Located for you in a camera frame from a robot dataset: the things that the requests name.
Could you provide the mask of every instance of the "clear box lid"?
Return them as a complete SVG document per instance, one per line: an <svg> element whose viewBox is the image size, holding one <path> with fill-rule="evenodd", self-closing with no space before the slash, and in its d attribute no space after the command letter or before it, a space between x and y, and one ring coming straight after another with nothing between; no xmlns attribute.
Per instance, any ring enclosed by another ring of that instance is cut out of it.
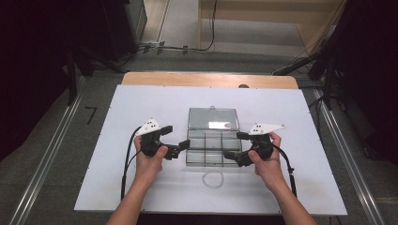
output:
<svg viewBox="0 0 398 225"><path fill-rule="evenodd" d="M235 109L190 108L188 129L239 130Z"/></svg>

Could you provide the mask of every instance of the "wooden table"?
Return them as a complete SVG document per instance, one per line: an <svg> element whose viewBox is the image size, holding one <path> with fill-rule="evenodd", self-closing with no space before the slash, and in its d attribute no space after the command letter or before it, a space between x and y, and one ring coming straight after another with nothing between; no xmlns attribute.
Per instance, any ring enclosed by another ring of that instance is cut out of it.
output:
<svg viewBox="0 0 398 225"><path fill-rule="evenodd" d="M122 84L213 87L239 87L246 84L251 88L299 89L296 80L290 76L231 73L128 72Z"/></svg>

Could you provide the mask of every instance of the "person's left hand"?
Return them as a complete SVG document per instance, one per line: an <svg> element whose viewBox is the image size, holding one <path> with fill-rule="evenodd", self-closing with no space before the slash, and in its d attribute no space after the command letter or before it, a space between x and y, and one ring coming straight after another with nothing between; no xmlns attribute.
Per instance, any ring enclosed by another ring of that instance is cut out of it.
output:
<svg viewBox="0 0 398 225"><path fill-rule="evenodd" d="M141 149L141 136L137 136L134 139L134 145L136 151ZM158 149L158 152L154 157L147 157L143 152L137 154L136 171L133 185L142 186L145 189L149 189L155 182L156 175L161 171L161 161L167 154L168 148L162 146Z"/></svg>

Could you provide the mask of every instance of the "forearm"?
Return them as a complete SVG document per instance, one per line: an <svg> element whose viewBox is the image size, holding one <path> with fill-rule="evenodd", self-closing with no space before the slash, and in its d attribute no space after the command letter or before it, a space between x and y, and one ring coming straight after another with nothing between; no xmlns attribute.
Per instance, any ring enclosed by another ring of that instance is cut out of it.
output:
<svg viewBox="0 0 398 225"><path fill-rule="evenodd" d="M287 225L316 224L311 215L302 206L287 184L282 184L273 191Z"/></svg>
<svg viewBox="0 0 398 225"><path fill-rule="evenodd" d="M108 221L108 225L136 224L140 216L141 206L147 192L147 187L132 184L129 192L123 198Z"/></svg>

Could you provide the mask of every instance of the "power cord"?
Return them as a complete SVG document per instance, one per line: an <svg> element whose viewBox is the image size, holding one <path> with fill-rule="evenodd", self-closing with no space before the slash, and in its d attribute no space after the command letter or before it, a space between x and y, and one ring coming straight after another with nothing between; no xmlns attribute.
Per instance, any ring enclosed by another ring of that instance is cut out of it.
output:
<svg viewBox="0 0 398 225"><path fill-rule="evenodd" d="M212 15L212 18L210 20L211 21L210 29L211 29L212 39L211 39L210 45L207 48L205 48L205 49L196 49L196 48L181 48L181 47L174 47L174 46L140 45L139 49L137 50L136 53L127 55L128 59L124 63L122 63L120 65L117 65L117 67L120 68L120 67L125 66L132 59L132 57L134 55L137 55L139 53L146 53L146 51L150 51L150 50L161 49L161 50L175 50L175 51L192 51L192 52L199 52L199 53L204 53L204 52L208 51L211 48L211 46L215 46L215 43L214 43L214 38L215 38L214 22L216 20L216 12L217 12L217 0L214 2L213 15ZM107 67L95 67L95 69L106 69L106 68Z"/></svg>
<svg viewBox="0 0 398 225"><path fill-rule="evenodd" d="M340 218L337 216L336 216L336 218L337 218L337 222L339 222L339 225L342 225L342 221L340 220Z"/></svg>
<svg viewBox="0 0 398 225"><path fill-rule="evenodd" d="M319 90L324 90L325 87L324 86L312 86L312 85L308 85L308 86L299 86L298 89L305 89L305 88L312 88L312 89L319 89Z"/></svg>
<svg viewBox="0 0 398 225"><path fill-rule="evenodd" d="M279 70L281 70L281 69L283 69L283 68L288 68L288 67L294 65L295 62L297 62L297 61L298 61L299 59L301 59L301 58L308 58L308 59L310 59L313 63L314 63L314 62L317 62L316 60L313 60L313 59L311 58L310 55L309 55L309 56L305 56L305 57L299 58L299 56L301 56L301 55L302 55L303 53L305 53L308 49L310 49L311 47L313 47L313 45L309 46L309 47L306 48L304 51L302 51L300 54L298 54L296 57L294 57L292 60L290 60L290 62L287 64L287 66L285 66L285 67L280 67L280 68L278 68L278 69L273 70L272 73L271 73L271 75L274 75L275 72L277 72L277 71L279 71Z"/></svg>
<svg viewBox="0 0 398 225"><path fill-rule="evenodd" d="M330 20L330 22L329 22L329 24L328 24L328 26L329 26L328 32L326 32L322 37L320 37L314 44L310 45L310 46L307 47L304 51L302 51L300 54L298 54L295 58L293 58L292 60L290 60L290 62L287 64L287 66L285 66L285 67L280 67L280 68L275 69L274 71L272 71L271 75L273 75L276 71L279 71L279 70L281 70L281 69L283 69L283 68L288 68L288 67L294 65L294 63L292 63L293 61L298 60L299 56L301 56L303 53L307 52L307 50L309 50L309 49L312 48L313 46L317 45L317 44L319 43L319 41L321 41L324 37L326 37L326 36L329 34L329 31L330 31L330 29L331 29L331 23L334 21L335 17L338 16L338 15L337 15L337 12L338 12L338 10L336 10L336 11L334 12L333 17L331 18L331 20ZM307 58L309 58L311 61L314 62L314 60L313 60L312 58L310 58L310 55L307 56Z"/></svg>
<svg viewBox="0 0 398 225"><path fill-rule="evenodd" d="M320 126L320 118L319 118L319 115L320 115L320 110L321 110L321 107L322 107L322 101L323 101L324 98L325 98L325 97L322 96L322 97L316 99L313 103L311 103L311 104L308 105L308 108L311 108L311 107L315 106L315 114L316 114L316 132L318 133L319 141L322 143L322 146L323 146L323 139L322 139L322 134L321 134L321 126Z"/></svg>
<svg viewBox="0 0 398 225"><path fill-rule="evenodd" d="M292 168L290 166L290 162L289 162L289 158L287 157L287 154L277 145L272 144L272 146L274 148L276 148L279 153L281 154L281 156L284 158L284 160L286 161L286 165L287 165L287 171L289 172L289 178L290 178L290 187L292 188L292 192L293 194L297 197L297 190L296 190L296 182L295 182L295 176L293 174L293 171L295 170L294 168Z"/></svg>
<svg viewBox="0 0 398 225"><path fill-rule="evenodd" d="M125 161L125 166L124 166L124 172L123 172L123 177L122 177L122 187L120 190L120 201L123 200L125 196L125 191L126 191L126 176L127 176L127 170L129 169L131 161L141 152L141 149L132 156L132 158L129 160L130 157L130 150L131 150L131 145L132 141L134 140L135 133L140 129L141 127L138 127L134 130L134 132L131 135L130 141L129 141L129 147L127 149L127 154L126 154L126 161Z"/></svg>

